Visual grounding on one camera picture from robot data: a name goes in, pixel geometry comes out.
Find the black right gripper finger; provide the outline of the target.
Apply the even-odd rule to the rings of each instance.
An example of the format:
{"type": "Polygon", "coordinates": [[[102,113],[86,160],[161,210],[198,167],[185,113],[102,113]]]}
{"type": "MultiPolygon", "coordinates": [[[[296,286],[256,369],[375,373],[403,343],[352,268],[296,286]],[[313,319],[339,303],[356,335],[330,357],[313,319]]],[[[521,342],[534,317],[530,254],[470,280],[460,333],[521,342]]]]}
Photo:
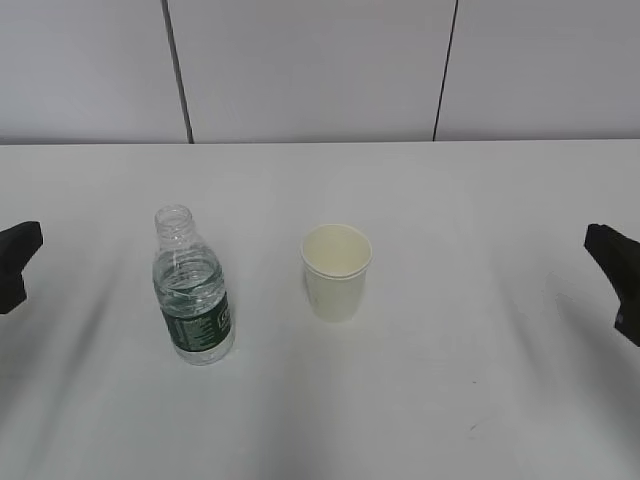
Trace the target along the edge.
{"type": "Polygon", "coordinates": [[[639,346],[639,243],[604,224],[589,224],[584,247],[611,283],[620,306],[614,328],[639,346]]]}

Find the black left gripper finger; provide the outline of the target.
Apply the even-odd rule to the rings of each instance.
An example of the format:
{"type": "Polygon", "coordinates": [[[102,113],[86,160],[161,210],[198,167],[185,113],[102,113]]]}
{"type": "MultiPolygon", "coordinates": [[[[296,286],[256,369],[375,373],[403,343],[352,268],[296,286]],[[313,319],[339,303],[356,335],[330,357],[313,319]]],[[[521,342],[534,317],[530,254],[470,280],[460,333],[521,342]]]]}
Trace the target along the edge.
{"type": "Polygon", "coordinates": [[[43,245],[41,225],[26,221],[1,232],[0,313],[9,314],[26,298],[23,270],[43,245]]]}

